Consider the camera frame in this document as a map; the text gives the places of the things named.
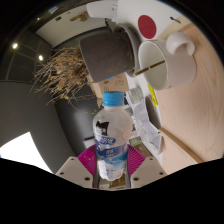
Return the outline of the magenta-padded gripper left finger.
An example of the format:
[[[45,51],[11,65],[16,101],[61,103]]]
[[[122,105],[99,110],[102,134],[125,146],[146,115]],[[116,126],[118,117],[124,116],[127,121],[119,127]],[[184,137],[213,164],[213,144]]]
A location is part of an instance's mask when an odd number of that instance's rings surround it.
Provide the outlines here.
[[[78,157],[70,156],[56,175],[84,188],[96,188],[99,175],[95,149],[96,146],[92,145]]]

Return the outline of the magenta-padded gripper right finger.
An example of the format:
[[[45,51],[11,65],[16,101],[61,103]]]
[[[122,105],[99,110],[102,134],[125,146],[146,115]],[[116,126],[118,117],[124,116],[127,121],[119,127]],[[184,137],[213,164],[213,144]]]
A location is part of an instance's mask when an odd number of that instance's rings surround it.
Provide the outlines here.
[[[146,157],[138,149],[128,146],[126,187],[140,188],[166,176],[166,172],[154,157]]]

